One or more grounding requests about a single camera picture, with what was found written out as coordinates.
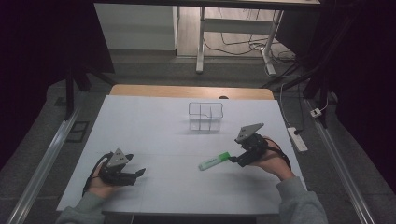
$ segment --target metal rail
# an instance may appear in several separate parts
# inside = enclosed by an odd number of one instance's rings
[[[308,111],[314,109],[307,100],[305,100],[305,104],[308,108]],[[364,201],[364,198],[361,195],[361,191],[359,190],[358,186],[356,186],[355,182],[353,181],[352,175],[350,174],[341,154],[339,153],[337,146],[332,140],[332,136],[330,135],[329,131],[323,128],[318,119],[315,119],[315,125],[318,129],[318,133],[325,147],[329,152],[330,158],[332,159],[332,164],[334,165],[335,170],[340,176],[346,193],[349,195],[350,200],[355,207],[356,214],[361,220],[361,223],[375,224],[375,220],[370,212],[370,209],[367,206],[366,201]]]
[[[14,210],[11,213],[11,216],[8,218],[7,224],[17,224],[23,223],[26,219],[27,215],[32,208],[33,203],[35,202],[35,198],[37,197],[41,187],[43,186],[50,169],[52,168],[52,164],[55,162],[59,151],[64,144],[67,134],[71,130],[73,123],[75,122],[80,109],[82,108],[82,103],[86,97],[86,92],[79,92],[76,97],[76,106],[75,110],[70,116],[69,120],[64,120],[61,126],[58,129],[58,132],[52,139],[52,142],[49,145],[46,153],[43,156],[43,159],[38,164],[35,173],[30,179],[28,185],[26,186],[20,200],[15,206]]]

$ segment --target white tabletop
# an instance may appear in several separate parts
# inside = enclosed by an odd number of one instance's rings
[[[191,131],[189,103],[222,103],[220,131]],[[213,100],[107,96],[58,210],[75,206],[86,178],[104,154],[118,147],[134,158],[123,169],[147,168],[134,186],[108,199],[104,211],[134,214],[260,215],[278,213],[279,180],[257,167],[225,161],[205,171],[198,164],[229,151],[244,152],[234,139],[242,126],[264,123],[257,131],[273,138],[302,177],[275,100]]]

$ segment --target gray sleeve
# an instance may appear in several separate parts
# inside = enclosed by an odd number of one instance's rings
[[[282,223],[328,223],[317,194],[306,191],[300,177],[284,180],[276,187],[282,198],[279,207]]]
[[[102,224],[105,216],[102,214],[102,205],[105,200],[95,194],[85,193],[75,208],[66,207],[56,220],[56,224],[90,223]]]

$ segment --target power strip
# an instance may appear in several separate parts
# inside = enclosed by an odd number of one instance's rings
[[[290,135],[291,140],[293,140],[294,145],[297,147],[297,150],[299,152],[305,152],[308,150],[306,147],[303,138],[299,134],[295,134],[294,132],[296,131],[295,128],[288,128],[288,132]]]

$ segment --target wall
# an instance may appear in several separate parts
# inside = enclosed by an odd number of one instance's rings
[[[176,49],[176,7],[95,4],[95,8],[109,49]]]

